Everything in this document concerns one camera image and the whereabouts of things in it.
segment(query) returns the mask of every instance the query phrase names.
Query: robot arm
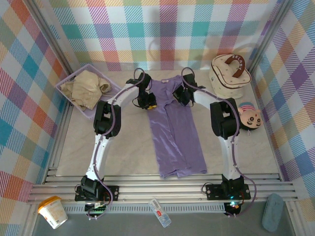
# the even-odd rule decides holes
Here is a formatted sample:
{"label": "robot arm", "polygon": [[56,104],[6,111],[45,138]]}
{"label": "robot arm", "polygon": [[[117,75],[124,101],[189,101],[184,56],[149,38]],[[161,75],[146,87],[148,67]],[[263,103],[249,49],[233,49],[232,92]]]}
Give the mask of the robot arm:
{"label": "robot arm", "polygon": [[[221,150],[222,150],[222,157],[223,157],[223,163],[224,163],[224,170],[223,170],[223,176],[226,178],[226,179],[237,179],[240,177],[240,174],[237,172],[235,166],[234,166],[234,163],[233,163],[233,158],[232,158],[232,146],[231,146],[231,140],[232,140],[232,137],[233,137],[233,134],[235,133],[236,130],[230,130],[229,133],[231,134],[230,136],[228,137],[225,137],[223,135],[223,130],[221,130],[221,132],[219,131],[219,128],[222,129],[222,124],[221,122],[217,122],[218,119],[221,118],[221,121],[224,122],[224,116],[223,116],[223,113],[222,113],[222,109],[221,109],[221,106],[220,106],[220,103],[217,99],[211,97],[210,95],[200,91],[200,90],[197,90],[193,93],[193,97],[194,97],[194,100],[195,100],[195,103],[198,103],[198,104],[201,104],[202,106],[204,106],[205,108],[209,109],[210,112],[211,112],[211,121],[212,121],[212,127],[213,127],[213,130],[215,132],[215,134],[219,134],[217,135],[218,136],[218,139],[220,141],[220,144],[221,144]],[[230,109],[225,110],[224,113],[226,112],[229,112],[230,115],[227,116],[227,118],[225,119],[229,119],[231,118],[232,121],[234,121],[234,118],[233,116],[230,117],[232,115],[232,112],[230,111]],[[238,136],[235,137],[235,140],[234,140],[234,145],[237,146],[237,143],[238,143]],[[236,159],[236,162],[238,162],[238,154],[237,154],[237,148],[235,149],[235,159]]]}
{"label": "robot arm", "polygon": [[96,133],[94,151],[86,175],[81,179],[81,185],[77,187],[75,201],[103,201],[106,199],[104,196],[106,190],[98,181],[94,165],[96,165],[98,176],[104,177],[104,165],[110,144],[121,128],[122,108],[134,99],[138,100],[139,107],[142,109],[151,109],[157,105],[154,94],[145,91],[151,77],[145,74],[144,79],[141,80],[142,77],[143,74],[141,73],[139,79],[128,80],[121,92],[107,101],[97,103],[94,118]]}

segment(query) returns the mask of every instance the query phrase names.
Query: blue sponge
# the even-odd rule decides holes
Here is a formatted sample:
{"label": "blue sponge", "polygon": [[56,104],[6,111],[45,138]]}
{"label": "blue sponge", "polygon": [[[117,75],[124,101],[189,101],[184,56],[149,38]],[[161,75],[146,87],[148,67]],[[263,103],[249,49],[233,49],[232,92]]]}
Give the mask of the blue sponge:
{"label": "blue sponge", "polygon": [[269,196],[264,216],[262,217],[262,226],[269,232],[277,230],[283,207],[284,201],[281,196],[275,193]]}

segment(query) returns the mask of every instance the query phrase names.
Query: small bottle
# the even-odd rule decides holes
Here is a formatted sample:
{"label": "small bottle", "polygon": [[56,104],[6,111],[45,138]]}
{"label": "small bottle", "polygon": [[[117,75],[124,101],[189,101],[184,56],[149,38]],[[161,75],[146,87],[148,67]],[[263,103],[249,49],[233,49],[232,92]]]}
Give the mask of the small bottle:
{"label": "small bottle", "polygon": [[158,218],[158,220],[160,221],[164,228],[166,228],[172,223],[171,219],[164,212],[156,198],[153,198],[151,201],[149,201],[149,206],[151,207],[154,214],[156,215],[156,217]]}

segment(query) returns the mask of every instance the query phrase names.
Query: pink toy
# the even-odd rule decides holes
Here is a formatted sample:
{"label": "pink toy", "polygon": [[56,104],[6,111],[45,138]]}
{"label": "pink toy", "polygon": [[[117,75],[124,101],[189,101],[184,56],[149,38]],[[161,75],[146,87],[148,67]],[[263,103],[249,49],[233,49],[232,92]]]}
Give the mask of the pink toy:
{"label": "pink toy", "polygon": [[255,130],[263,124],[260,110],[255,110],[254,105],[250,102],[241,103],[238,112],[240,113],[240,127],[242,129]]}

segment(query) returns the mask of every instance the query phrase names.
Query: white plastic cup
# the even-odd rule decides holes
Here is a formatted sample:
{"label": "white plastic cup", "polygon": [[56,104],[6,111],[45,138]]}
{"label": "white plastic cup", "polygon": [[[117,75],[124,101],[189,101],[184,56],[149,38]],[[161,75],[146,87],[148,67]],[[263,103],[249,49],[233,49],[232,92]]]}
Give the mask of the white plastic cup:
{"label": "white plastic cup", "polygon": [[44,216],[53,229],[58,228],[68,219],[60,200],[60,197],[53,196],[42,201],[38,206],[38,213]]}

